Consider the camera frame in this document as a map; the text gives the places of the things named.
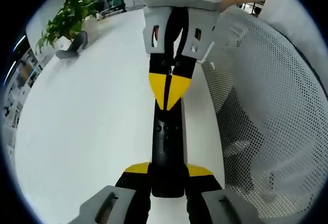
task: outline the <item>green leaves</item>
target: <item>green leaves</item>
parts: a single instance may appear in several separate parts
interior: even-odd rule
[[[54,48],[54,42],[62,36],[69,40],[74,39],[81,31],[85,18],[89,15],[96,16],[96,3],[97,0],[66,0],[56,17],[48,21],[45,33],[41,33],[36,44],[39,52],[42,53],[44,44],[50,44]]]

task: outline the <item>white tabletop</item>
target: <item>white tabletop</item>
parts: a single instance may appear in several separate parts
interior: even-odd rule
[[[44,223],[66,224],[125,168],[151,160],[155,99],[142,10],[110,17],[108,24],[78,59],[50,60],[20,116],[18,183]],[[184,106],[188,163],[208,168],[224,187],[220,135],[201,66]],[[185,197],[152,197],[148,223],[189,223]]]

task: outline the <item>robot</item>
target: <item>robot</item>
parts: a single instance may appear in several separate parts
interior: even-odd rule
[[[105,187],[81,205],[79,216],[70,224],[146,223],[150,194],[161,198],[186,195],[192,224],[262,223],[254,206],[222,189],[211,171],[184,160],[181,98],[195,64],[203,63],[214,45],[220,1],[143,0],[143,39],[156,99],[152,161],[127,168],[114,187]],[[174,56],[173,44],[180,33]]]

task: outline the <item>yellow plastic part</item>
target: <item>yellow plastic part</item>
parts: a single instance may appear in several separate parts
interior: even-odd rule
[[[205,175],[213,175],[213,173],[203,167],[195,166],[192,164],[187,164],[189,175],[190,176],[205,176]]]
[[[191,79],[189,78],[172,75],[167,110],[170,110],[176,104],[179,98],[181,98],[186,93],[190,82]]]
[[[134,164],[134,165],[129,166],[127,169],[125,169],[124,172],[147,174],[148,166],[149,166],[149,162],[143,162],[141,164]]]
[[[165,81],[165,74],[149,73],[149,83],[161,110],[164,109]]]

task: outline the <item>perforated mesh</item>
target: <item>perforated mesh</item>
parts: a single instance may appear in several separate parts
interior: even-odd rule
[[[328,101],[279,32],[223,13],[202,65],[220,129],[226,186],[266,223],[298,223],[328,175]]]

